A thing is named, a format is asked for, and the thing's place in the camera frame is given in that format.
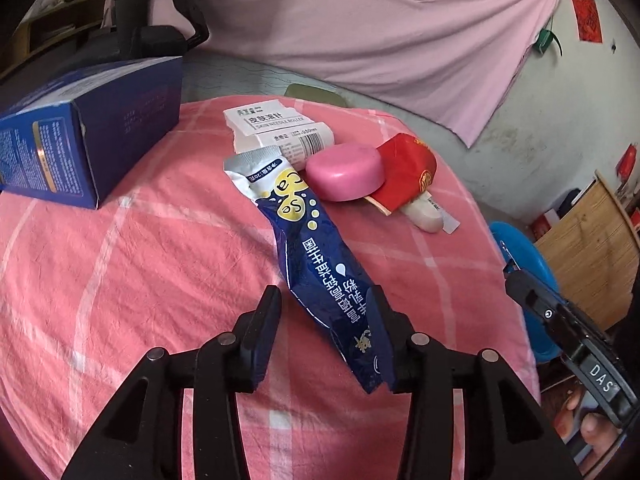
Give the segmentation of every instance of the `wall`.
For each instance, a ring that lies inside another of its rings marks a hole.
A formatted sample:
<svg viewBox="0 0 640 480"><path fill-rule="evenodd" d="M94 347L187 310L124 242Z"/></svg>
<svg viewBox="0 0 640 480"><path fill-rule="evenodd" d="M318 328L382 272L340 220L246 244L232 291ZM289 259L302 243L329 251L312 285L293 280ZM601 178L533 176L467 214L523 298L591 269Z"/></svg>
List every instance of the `wall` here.
<svg viewBox="0 0 640 480"><path fill-rule="evenodd" d="M531 221L566 190L588 185L596 169L617 187L616 163L640 142L640 48L609 1L596 4L604 43L578 40L572 1L562 0L553 30L564 56L556 46L530 54L470 150L443 128L402 117L478 200L515 218Z"/></svg>

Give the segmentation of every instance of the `pink oval container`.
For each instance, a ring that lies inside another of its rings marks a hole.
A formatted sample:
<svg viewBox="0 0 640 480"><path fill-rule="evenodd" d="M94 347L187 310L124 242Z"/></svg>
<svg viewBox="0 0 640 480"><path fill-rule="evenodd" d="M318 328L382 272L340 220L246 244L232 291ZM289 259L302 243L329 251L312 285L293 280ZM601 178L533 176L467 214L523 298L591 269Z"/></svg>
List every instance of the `pink oval container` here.
<svg viewBox="0 0 640 480"><path fill-rule="evenodd" d="M345 142L310 156L305 181L318 198L345 202L377 190L385 182L385 170L376 148Z"/></svg>

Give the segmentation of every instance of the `pink cloth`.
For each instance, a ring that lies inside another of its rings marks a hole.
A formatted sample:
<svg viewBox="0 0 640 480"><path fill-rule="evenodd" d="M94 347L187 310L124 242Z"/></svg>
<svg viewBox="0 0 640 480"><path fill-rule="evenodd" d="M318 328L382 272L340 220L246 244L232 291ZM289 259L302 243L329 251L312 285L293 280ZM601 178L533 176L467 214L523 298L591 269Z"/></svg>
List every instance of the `pink cloth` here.
<svg viewBox="0 0 640 480"><path fill-rule="evenodd" d="M560 0L204 0L209 48L480 135ZM171 0L154 22L175 23ZM192 34L191 27L186 27Z"/></svg>
<svg viewBox="0 0 640 480"><path fill-rule="evenodd" d="M201 346L269 283L284 291L284 310L267 377L238 400L252 479L395 476L409 397L362 391L286 292L267 219L223 173L233 139L222 110L265 99L183 105L175 130L98 211L0 195L0 408L51 479L147 349ZM281 101L326 122L338 142L379 145L407 132L372 110ZM325 206L417 330L460 351L497 349L537 396L522 313L504 293L502 258L474 200L442 160L430 190L462 222L452 235L425 234L364 200ZM193 444L183 434L189 479ZM460 434L456 453L460 478Z"/></svg>

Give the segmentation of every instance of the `blue box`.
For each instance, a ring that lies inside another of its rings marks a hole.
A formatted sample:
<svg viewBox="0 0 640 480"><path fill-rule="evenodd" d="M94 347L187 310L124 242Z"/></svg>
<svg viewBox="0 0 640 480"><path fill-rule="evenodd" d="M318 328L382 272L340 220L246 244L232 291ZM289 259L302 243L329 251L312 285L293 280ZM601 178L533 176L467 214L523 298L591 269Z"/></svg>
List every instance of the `blue box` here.
<svg viewBox="0 0 640 480"><path fill-rule="evenodd" d="M182 58L77 70L0 116L0 190L96 209L178 123Z"/></svg>

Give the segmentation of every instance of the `silver rivet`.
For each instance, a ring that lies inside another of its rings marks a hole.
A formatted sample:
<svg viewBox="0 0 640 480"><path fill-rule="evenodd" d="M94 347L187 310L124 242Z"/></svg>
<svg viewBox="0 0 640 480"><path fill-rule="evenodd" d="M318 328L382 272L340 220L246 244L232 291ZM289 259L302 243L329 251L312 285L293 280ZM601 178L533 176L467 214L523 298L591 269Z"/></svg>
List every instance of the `silver rivet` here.
<svg viewBox="0 0 640 480"><path fill-rule="evenodd" d="M233 332L223 332L218 336L218 342L224 346L232 345L236 342L236 334Z"/></svg>
<svg viewBox="0 0 640 480"><path fill-rule="evenodd" d="M150 361L155 361L156 359L161 358L164 355L164 348L160 348L159 346L152 348L149 352L146 353L146 358Z"/></svg>
<svg viewBox="0 0 640 480"><path fill-rule="evenodd" d="M498 352L491 350L490 348L482 351L482 359L489 361L490 363L495 363L499 357Z"/></svg>
<svg viewBox="0 0 640 480"><path fill-rule="evenodd" d="M411 336L411 341L418 346L425 346L429 344L429 341L431 341L431 339L429 339L429 336L426 334L423 334L422 332L416 332L415 334L413 334Z"/></svg>

